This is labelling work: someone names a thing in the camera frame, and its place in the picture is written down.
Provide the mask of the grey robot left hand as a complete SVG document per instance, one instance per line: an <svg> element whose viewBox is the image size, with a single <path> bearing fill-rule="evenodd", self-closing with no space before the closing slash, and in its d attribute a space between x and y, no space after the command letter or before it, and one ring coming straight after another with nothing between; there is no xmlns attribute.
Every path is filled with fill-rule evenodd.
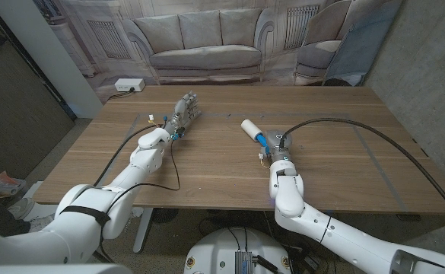
<svg viewBox="0 0 445 274"><path fill-rule="evenodd" d="M164 127L171 140L181 138L192 122L201 115L198 102L197 95L190 91L176 103L173 114Z"/></svg>

